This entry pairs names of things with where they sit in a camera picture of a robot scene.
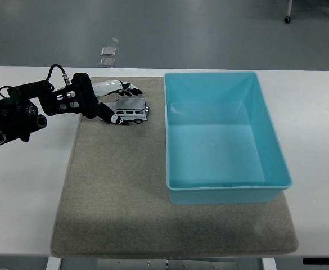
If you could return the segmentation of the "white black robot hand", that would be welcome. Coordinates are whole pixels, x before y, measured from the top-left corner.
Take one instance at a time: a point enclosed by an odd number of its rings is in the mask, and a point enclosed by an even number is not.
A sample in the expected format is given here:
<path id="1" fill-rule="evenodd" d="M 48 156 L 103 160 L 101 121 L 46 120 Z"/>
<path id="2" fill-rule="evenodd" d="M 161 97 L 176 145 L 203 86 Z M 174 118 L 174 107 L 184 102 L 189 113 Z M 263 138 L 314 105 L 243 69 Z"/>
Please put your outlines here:
<path id="1" fill-rule="evenodd" d="M 135 85 L 117 79 L 92 83 L 86 73 L 74 74 L 71 82 L 75 91 L 68 92 L 68 95 L 74 95 L 77 100 L 71 101 L 70 107 L 88 119 L 99 117 L 108 124 L 128 125 L 128 121 L 124 119 L 124 109 L 112 109 L 100 101 L 101 97 L 117 93 L 134 101 L 143 93 Z"/>

